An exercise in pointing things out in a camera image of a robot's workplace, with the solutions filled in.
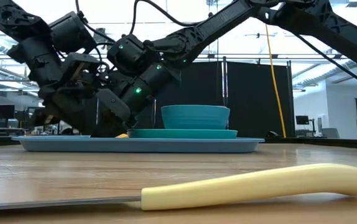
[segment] yellow knife handle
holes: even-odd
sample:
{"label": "yellow knife handle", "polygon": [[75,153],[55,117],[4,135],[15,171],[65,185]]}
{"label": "yellow knife handle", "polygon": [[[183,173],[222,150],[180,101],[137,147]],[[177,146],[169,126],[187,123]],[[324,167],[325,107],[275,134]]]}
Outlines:
{"label": "yellow knife handle", "polygon": [[193,208],[319,192],[357,196],[357,167],[313,164],[149,187],[141,191],[141,208]]}

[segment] knife blade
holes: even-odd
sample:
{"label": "knife blade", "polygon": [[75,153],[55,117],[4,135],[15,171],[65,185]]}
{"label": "knife blade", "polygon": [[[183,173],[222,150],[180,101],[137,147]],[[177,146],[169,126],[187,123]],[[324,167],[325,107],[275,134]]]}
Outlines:
{"label": "knife blade", "polygon": [[312,164],[148,187],[141,196],[0,204],[0,210],[141,202],[141,209],[168,210],[329,192],[357,196],[357,167]]}

